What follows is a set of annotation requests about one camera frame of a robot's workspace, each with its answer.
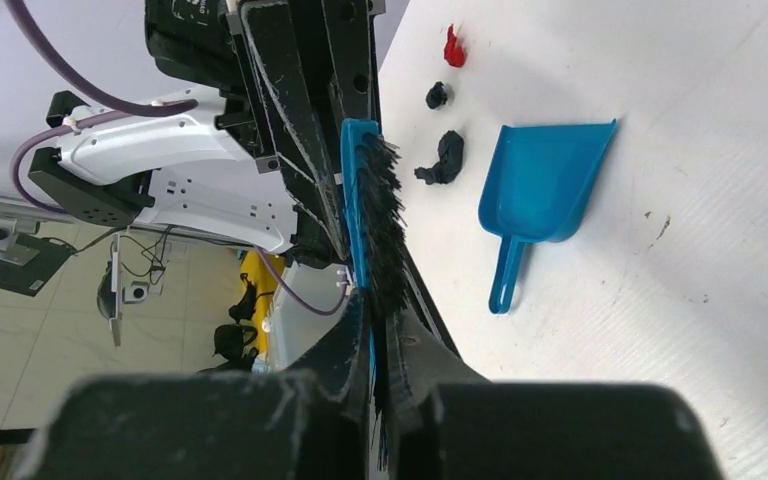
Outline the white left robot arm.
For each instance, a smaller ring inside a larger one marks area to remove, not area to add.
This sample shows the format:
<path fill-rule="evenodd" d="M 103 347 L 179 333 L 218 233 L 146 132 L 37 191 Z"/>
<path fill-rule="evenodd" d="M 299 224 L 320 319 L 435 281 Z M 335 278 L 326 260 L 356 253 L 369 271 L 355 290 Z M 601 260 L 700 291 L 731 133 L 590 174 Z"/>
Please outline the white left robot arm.
<path fill-rule="evenodd" d="M 28 177 L 50 209 L 106 228 L 345 261 L 340 126 L 378 119 L 381 1 L 149 1 L 157 68 L 183 80 L 164 116 L 54 95 L 57 143 Z"/>

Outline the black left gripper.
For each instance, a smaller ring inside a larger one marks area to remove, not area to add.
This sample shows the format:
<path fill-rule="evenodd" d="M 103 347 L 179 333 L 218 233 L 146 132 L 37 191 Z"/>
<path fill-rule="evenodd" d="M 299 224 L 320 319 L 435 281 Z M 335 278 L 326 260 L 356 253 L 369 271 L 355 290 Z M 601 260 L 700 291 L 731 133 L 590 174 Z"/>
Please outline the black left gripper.
<path fill-rule="evenodd" d="M 148 1 L 145 41 L 166 76 L 215 89 L 221 129 L 270 133 L 297 208 L 319 232 L 308 251 L 348 257 L 323 132 L 378 119 L 376 4 L 323 1 Z"/>

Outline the blue hand brush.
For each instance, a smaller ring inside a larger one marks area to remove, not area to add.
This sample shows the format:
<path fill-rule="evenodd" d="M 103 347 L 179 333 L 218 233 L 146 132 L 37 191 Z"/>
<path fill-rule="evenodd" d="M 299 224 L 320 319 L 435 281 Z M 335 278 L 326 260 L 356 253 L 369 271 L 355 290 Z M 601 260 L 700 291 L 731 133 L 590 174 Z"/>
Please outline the blue hand brush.
<path fill-rule="evenodd" d="M 398 196 L 396 148 L 372 119 L 346 119 L 340 130 L 341 173 L 350 253 L 356 285 L 364 291 L 371 327 L 373 399 L 379 425 L 378 458 L 389 456 L 387 326 L 406 305 L 405 232 Z"/>

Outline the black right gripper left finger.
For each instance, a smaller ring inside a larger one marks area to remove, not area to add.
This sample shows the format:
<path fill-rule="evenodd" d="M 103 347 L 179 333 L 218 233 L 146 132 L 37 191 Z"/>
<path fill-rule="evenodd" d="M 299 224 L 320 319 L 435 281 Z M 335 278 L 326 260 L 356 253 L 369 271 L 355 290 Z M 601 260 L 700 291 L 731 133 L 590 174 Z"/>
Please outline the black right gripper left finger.
<path fill-rule="evenodd" d="M 267 374 L 123 374 L 71 387 L 20 479 L 364 479 L 369 301 Z"/>

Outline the blue plastic dustpan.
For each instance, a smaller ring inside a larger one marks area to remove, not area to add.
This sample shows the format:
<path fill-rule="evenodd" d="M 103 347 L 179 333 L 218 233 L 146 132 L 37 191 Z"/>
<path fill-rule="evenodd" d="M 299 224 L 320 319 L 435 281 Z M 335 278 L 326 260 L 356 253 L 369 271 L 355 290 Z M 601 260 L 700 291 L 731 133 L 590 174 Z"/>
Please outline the blue plastic dustpan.
<path fill-rule="evenodd" d="M 568 240 L 579 229 L 618 121 L 501 127 L 478 205 L 478 220 L 500 238 L 488 308 L 512 305 L 530 245 Z"/>

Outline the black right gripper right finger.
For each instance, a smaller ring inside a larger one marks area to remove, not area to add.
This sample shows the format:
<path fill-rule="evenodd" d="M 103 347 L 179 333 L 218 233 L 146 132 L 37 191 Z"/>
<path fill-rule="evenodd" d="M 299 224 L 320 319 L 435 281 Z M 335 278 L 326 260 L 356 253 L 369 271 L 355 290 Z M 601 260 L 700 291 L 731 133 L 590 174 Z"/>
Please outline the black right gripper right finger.
<path fill-rule="evenodd" d="M 394 479 L 719 479 L 690 406 L 653 384 L 492 382 L 412 312 L 387 328 Z"/>

